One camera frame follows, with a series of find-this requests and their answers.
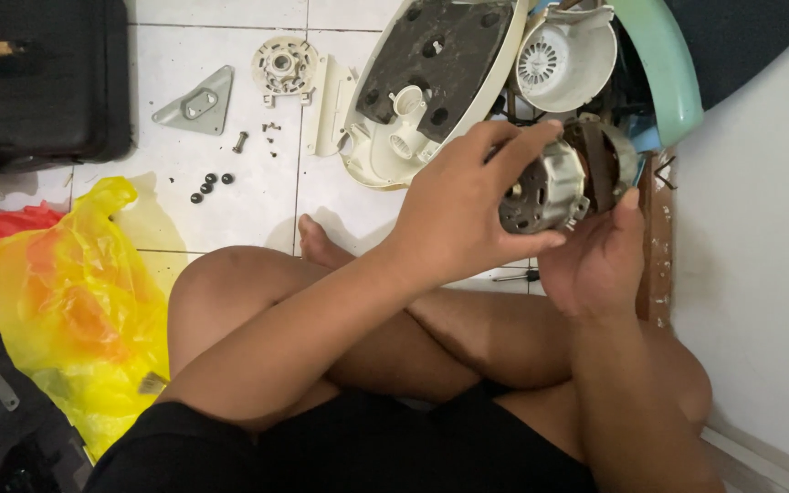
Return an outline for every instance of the screw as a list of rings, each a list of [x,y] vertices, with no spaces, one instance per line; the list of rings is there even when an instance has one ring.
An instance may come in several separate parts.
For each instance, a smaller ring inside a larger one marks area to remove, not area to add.
[[[236,142],[236,146],[233,148],[233,151],[235,153],[237,153],[237,154],[241,154],[242,153],[242,146],[244,146],[246,144],[246,139],[248,139],[248,132],[247,131],[241,131],[239,133],[239,141]]]

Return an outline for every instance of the white tile floor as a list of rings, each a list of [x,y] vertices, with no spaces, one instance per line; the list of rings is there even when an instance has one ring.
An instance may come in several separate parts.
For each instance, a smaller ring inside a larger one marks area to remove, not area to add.
[[[3,178],[1,210],[48,200],[68,210],[104,176],[124,175],[139,190],[137,204],[116,216],[164,287],[188,262],[228,245],[257,245],[300,255],[295,218],[308,212],[339,245],[361,254],[391,230],[404,191],[357,185],[336,156],[301,153],[301,127],[317,105],[280,98],[266,109],[251,77],[254,51],[267,39],[305,38],[319,52],[360,73],[400,0],[128,0],[132,26],[131,93],[135,151],[119,163],[82,165]],[[220,137],[156,125],[151,115],[223,65],[236,69],[225,132]],[[281,131],[261,131],[275,122]],[[242,154],[231,148],[240,131],[251,137]],[[206,173],[233,173],[201,205],[189,197]],[[481,274],[458,287],[526,293],[528,261]],[[531,286],[540,293],[540,286]]]

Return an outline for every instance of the hand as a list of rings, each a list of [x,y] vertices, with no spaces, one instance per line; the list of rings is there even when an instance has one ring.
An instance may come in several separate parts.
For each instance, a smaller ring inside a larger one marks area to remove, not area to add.
[[[558,121],[525,131],[502,121],[476,124],[416,175],[383,246],[434,287],[564,244],[556,231],[507,233],[498,217],[501,197],[561,132]],[[484,163],[494,147],[501,149]]]
[[[566,246],[538,255],[543,290],[565,316],[635,316],[644,270],[638,199],[638,189],[630,189],[611,212],[578,223]]]

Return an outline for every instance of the foot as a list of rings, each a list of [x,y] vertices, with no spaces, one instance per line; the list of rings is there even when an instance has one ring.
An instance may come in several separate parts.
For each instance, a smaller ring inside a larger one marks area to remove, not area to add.
[[[334,245],[324,232],[322,225],[313,221],[309,214],[303,214],[297,221],[297,230],[300,231],[300,249],[303,260],[313,264],[337,270],[345,264],[355,260],[355,255],[346,252],[343,248]]]

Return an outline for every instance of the black suitcase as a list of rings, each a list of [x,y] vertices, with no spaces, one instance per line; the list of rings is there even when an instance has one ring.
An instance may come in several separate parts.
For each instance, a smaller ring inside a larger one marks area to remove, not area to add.
[[[123,0],[0,0],[0,41],[0,173],[130,150]]]

